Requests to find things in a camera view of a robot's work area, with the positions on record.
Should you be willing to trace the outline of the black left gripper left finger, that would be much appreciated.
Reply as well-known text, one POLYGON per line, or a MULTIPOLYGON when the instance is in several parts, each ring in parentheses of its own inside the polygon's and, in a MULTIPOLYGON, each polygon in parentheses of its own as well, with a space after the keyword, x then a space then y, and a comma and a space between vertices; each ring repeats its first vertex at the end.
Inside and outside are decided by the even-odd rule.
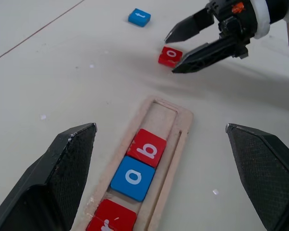
POLYGON ((0 231, 70 231, 87 182, 97 127, 59 133, 0 205, 0 231))

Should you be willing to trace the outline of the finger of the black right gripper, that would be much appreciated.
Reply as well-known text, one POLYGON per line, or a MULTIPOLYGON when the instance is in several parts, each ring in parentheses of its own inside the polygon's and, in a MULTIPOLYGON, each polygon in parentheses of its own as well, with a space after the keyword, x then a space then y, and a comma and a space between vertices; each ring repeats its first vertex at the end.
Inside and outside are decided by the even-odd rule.
POLYGON ((206 43, 185 54, 172 72, 179 74, 198 72, 234 55, 235 52, 235 37, 220 38, 213 43, 206 43))
POLYGON ((178 22, 166 36, 164 42, 168 44, 186 41, 213 24, 214 16, 212 12, 209 9, 204 8, 178 22))

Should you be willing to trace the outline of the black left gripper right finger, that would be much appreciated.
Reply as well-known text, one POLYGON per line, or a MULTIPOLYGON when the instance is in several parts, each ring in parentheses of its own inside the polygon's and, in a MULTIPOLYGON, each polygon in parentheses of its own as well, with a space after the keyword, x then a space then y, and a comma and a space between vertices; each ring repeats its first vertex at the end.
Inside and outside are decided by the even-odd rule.
POLYGON ((275 135, 227 124, 241 183, 267 231, 289 231, 289 148, 275 135))

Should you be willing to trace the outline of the red letter o block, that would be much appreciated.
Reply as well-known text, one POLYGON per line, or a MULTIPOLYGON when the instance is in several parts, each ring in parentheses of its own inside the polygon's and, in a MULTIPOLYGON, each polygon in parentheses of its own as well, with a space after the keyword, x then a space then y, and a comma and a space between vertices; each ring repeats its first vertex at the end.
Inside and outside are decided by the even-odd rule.
POLYGON ((181 51, 164 46, 158 58, 158 63, 174 68, 180 62, 182 56, 181 51))

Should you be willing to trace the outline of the blue letter t block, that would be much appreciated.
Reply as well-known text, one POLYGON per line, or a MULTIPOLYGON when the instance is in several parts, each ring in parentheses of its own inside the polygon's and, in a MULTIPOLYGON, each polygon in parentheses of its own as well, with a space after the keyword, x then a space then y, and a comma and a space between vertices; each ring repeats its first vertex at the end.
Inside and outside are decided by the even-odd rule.
POLYGON ((151 14, 135 8, 128 17, 128 22, 144 27, 151 19, 151 14))

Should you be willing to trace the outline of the long wooden letter tray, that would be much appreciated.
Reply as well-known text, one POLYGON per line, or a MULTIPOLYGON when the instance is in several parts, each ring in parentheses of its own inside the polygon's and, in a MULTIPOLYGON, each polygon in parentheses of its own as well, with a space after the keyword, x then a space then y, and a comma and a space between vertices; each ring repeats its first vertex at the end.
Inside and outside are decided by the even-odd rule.
POLYGON ((86 231, 104 199, 136 213, 134 231, 157 231, 192 122, 193 113, 181 106, 155 96, 145 99, 113 154, 105 161, 93 164, 98 168, 98 180, 72 231, 86 231), (164 138, 167 145, 146 198, 137 202, 112 190, 110 182, 133 138, 142 128, 164 138))

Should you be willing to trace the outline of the blue tile letter a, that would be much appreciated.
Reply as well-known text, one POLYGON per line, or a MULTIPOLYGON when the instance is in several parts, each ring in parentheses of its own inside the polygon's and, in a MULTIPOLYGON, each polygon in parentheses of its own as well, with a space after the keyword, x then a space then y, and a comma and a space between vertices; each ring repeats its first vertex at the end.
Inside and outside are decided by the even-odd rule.
POLYGON ((114 174, 110 187, 133 200, 142 202, 147 195, 154 174, 154 168, 126 156, 114 174))

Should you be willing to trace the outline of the red letter r block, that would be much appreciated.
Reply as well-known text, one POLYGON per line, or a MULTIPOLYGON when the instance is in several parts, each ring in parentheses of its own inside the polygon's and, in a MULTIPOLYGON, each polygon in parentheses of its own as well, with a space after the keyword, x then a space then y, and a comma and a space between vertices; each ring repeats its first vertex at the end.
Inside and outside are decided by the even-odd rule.
POLYGON ((109 199, 98 206, 86 231, 132 231, 137 214, 109 199))

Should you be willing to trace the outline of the red letter b block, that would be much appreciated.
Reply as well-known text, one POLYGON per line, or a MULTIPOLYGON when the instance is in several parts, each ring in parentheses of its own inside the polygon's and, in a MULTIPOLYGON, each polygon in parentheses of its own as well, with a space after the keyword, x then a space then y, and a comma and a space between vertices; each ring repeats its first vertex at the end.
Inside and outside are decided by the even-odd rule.
POLYGON ((126 155, 153 168, 157 168, 167 141, 161 137, 140 129, 130 144, 126 155))

